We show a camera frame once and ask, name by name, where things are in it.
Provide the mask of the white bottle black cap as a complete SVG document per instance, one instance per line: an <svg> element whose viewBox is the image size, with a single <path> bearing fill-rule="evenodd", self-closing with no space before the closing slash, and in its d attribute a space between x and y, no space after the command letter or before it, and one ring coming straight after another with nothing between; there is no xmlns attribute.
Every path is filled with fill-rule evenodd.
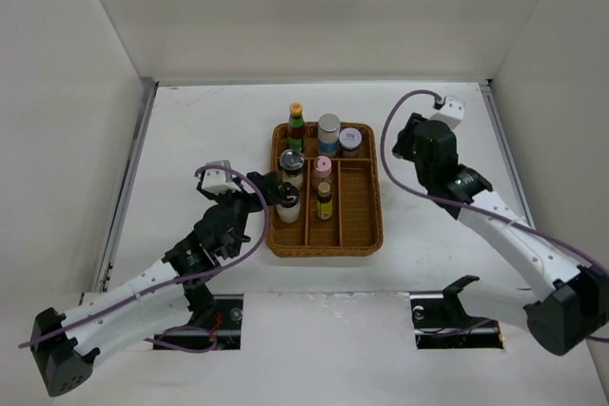
<svg viewBox="0 0 609 406"><path fill-rule="evenodd" d="M291 183L279 188L280 202L276 205L279 219L284 223L295 223L301 214L300 191Z"/></svg>

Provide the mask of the clear jar grey lid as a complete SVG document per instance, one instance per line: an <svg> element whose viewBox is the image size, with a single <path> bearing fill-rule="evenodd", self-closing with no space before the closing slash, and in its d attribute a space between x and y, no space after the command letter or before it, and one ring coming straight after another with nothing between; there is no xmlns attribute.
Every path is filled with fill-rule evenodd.
<svg viewBox="0 0 609 406"><path fill-rule="evenodd" d="M300 190L304 185L305 155L296 149L285 150L279 158L282 182Z"/></svg>

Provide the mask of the small yellow label bottle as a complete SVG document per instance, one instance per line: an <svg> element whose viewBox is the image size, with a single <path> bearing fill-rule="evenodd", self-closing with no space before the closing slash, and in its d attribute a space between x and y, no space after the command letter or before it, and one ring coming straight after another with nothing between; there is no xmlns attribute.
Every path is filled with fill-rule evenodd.
<svg viewBox="0 0 609 406"><path fill-rule="evenodd" d="M331 185L320 183L317 188L316 215L320 220L327 221L333 214Z"/></svg>

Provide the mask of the pink cap spice shaker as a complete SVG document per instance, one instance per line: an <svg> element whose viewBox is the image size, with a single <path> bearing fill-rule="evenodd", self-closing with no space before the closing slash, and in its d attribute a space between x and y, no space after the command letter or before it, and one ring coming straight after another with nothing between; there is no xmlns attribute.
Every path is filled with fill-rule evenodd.
<svg viewBox="0 0 609 406"><path fill-rule="evenodd" d="M318 156L312 165L311 185L317 190L321 183L332 183L332 161L327 156Z"/></svg>

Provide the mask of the brown spice jar red label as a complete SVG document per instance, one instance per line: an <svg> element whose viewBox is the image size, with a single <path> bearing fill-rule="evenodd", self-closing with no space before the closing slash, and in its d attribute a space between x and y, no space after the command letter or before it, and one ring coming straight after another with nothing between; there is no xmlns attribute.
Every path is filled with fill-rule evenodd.
<svg viewBox="0 0 609 406"><path fill-rule="evenodd" d="M339 136L339 144L344 158L354 158L359 155L362 145L362 133L355 127L344 128Z"/></svg>

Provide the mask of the red sauce bottle yellow cap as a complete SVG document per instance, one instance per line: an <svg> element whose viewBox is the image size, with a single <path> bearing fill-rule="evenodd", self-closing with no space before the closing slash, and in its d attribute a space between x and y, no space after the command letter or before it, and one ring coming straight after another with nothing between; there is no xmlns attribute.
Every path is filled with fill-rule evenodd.
<svg viewBox="0 0 609 406"><path fill-rule="evenodd" d="M289 118L287 122L287 143L290 149L305 151L305 121L303 118L303 106L293 103L289 107Z"/></svg>

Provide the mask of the white bead jar silver lid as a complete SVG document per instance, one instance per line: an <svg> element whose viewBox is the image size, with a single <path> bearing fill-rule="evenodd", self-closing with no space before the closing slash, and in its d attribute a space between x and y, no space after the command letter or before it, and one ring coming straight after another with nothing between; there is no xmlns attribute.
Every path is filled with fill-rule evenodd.
<svg viewBox="0 0 609 406"><path fill-rule="evenodd" d="M339 148L341 121L333 113L322 115L317 124L318 154L329 158L336 156Z"/></svg>

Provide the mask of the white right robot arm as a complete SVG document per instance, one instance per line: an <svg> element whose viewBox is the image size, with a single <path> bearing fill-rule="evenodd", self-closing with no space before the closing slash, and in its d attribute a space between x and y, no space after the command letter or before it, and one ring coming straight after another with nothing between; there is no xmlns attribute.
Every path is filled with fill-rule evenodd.
<svg viewBox="0 0 609 406"><path fill-rule="evenodd" d="M457 139L438 119L414 113L392 148L414 164L424 197L495 249L525 280L527 291L502 294L465 275L446 286L441 304L450 324L474 316L507 320L528 329L546 351L563 356L608 322L608 274L564 255L517 221L500 194L476 170L460 164Z"/></svg>

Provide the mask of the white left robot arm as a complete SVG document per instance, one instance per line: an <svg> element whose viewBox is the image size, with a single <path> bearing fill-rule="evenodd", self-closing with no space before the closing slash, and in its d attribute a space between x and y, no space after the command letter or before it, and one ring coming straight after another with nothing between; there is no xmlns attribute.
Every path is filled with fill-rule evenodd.
<svg viewBox="0 0 609 406"><path fill-rule="evenodd" d="M119 287L64 312L39 313L30 349L51 397L85 382L95 367L145 338L189 325L210 324L215 299L206 283L246 258L250 214L270 215L277 204L298 200L295 186L271 171L233 170L229 162L196 170L197 190L213 205L192 230L147 270Z"/></svg>

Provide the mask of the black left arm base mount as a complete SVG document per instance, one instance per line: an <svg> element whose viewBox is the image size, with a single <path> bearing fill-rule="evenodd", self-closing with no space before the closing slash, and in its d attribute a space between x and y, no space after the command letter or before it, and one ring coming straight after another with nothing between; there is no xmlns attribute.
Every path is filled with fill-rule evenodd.
<svg viewBox="0 0 609 406"><path fill-rule="evenodd" d="M157 351L201 355L212 351L239 350L244 322L244 295L215 295L209 310L188 324L156 334L147 342Z"/></svg>

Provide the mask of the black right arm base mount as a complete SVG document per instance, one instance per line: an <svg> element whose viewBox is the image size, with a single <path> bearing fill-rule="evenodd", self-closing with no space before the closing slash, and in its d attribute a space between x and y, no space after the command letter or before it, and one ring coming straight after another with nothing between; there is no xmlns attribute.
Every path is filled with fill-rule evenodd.
<svg viewBox="0 0 609 406"><path fill-rule="evenodd" d="M480 278L466 275L441 291L409 294L415 345L419 350L503 349L496 320L468 315L459 294Z"/></svg>

